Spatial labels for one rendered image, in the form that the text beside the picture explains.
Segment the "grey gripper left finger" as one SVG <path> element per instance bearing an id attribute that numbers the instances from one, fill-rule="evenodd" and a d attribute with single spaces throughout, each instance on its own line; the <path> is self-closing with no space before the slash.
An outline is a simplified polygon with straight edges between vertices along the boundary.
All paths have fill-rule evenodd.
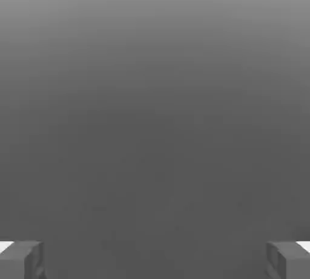
<path id="1" fill-rule="evenodd" d="M 46 279 L 44 243 L 0 240 L 0 279 Z"/>

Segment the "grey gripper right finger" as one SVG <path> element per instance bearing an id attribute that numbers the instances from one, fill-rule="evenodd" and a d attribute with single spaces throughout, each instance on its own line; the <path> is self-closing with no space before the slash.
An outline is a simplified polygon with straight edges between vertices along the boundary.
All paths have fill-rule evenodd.
<path id="1" fill-rule="evenodd" d="M 267 279 L 310 279 L 310 241 L 269 241 Z"/>

